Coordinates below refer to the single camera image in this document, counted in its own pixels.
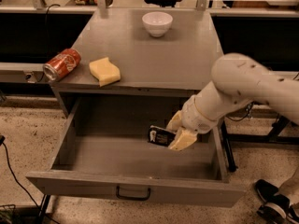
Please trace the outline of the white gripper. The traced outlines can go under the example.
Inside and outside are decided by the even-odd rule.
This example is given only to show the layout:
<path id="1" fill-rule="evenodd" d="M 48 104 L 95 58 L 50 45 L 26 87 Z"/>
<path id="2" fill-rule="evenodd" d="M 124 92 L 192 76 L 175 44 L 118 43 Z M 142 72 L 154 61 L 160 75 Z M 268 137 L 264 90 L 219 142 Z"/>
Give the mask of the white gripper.
<path id="1" fill-rule="evenodd" d="M 193 95 L 166 125 L 168 131 L 176 132 L 168 148 L 181 151 L 196 142 L 198 133 L 208 133 L 217 124 L 216 120 L 208 119 L 196 106 L 196 97 Z"/>

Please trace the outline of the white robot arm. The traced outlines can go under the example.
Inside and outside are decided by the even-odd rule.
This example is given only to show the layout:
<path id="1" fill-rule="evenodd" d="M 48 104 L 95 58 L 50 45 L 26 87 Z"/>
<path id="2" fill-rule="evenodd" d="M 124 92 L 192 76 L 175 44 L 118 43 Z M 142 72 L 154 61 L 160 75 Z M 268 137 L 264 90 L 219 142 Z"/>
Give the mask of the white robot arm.
<path id="1" fill-rule="evenodd" d="M 220 119 L 251 102 L 268 105 L 299 124 L 299 82 L 268 70 L 248 56 L 229 53 L 212 66 L 211 81 L 191 96 L 166 126 L 176 134 L 171 150 L 185 149 Z"/>

